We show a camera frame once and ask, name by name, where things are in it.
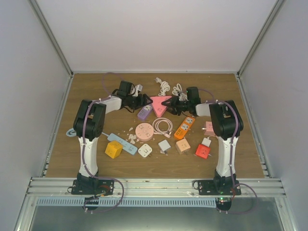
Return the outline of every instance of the purple power bank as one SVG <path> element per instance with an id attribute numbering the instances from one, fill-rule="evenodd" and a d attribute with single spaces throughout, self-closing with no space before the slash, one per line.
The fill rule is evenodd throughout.
<path id="1" fill-rule="evenodd" d="M 139 119 L 144 121 L 148 117 L 148 115 L 151 113 L 152 110 L 153 108 L 151 105 L 146 105 L 141 109 L 141 111 L 139 111 L 137 116 Z"/>

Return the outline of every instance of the orange power strip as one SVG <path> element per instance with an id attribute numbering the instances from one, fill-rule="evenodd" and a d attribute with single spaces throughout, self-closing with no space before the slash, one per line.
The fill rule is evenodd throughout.
<path id="1" fill-rule="evenodd" d="M 186 133 L 188 132 L 188 129 L 192 126 L 195 119 L 192 117 L 186 117 L 181 126 L 178 128 L 178 130 L 174 133 L 174 138 L 177 140 L 181 140 L 184 138 Z"/>

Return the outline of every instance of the pink charger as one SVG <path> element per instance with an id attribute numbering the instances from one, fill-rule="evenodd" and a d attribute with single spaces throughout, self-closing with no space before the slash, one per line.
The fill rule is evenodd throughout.
<path id="1" fill-rule="evenodd" d="M 206 121 L 204 127 L 205 127 L 204 131 L 205 136 L 215 136 L 215 132 L 213 130 L 213 124 L 211 121 Z"/>
<path id="2" fill-rule="evenodd" d="M 136 127 L 136 136 L 140 141 L 149 141 L 153 138 L 154 128 L 151 124 L 142 123 Z"/>
<path id="3" fill-rule="evenodd" d="M 151 98 L 151 100 L 153 100 L 152 107 L 153 107 L 153 110 L 154 110 L 156 116 L 158 118 L 162 117 L 162 115 L 167 110 L 167 107 L 163 106 L 162 102 L 170 99 L 171 96 L 170 95 L 167 95 L 167 96 L 153 96 L 153 97 L 150 97 L 150 98 Z"/>

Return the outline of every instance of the white wall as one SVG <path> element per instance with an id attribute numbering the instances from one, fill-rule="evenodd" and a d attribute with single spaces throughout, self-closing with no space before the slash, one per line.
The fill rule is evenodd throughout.
<path id="1" fill-rule="evenodd" d="M 73 71 L 237 71 L 275 0 L 38 0 Z"/>
<path id="2" fill-rule="evenodd" d="M 307 230 L 308 2 L 284 4 L 243 82 L 275 177 Z"/>
<path id="3" fill-rule="evenodd" d="M 0 230 L 39 176 L 68 74 L 26 0 L 0 1 Z"/>

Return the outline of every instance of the glass panel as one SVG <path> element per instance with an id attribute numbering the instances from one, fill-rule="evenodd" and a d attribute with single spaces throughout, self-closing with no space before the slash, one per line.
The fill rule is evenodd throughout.
<path id="1" fill-rule="evenodd" d="M 235 198 L 230 211 L 245 211 L 252 204 L 251 198 Z M 119 207 L 107 213 L 85 214 L 81 207 L 38 206 L 31 230 L 279 231 L 283 228 L 275 200 L 262 198 L 258 210 L 247 215 L 187 207 Z"/>

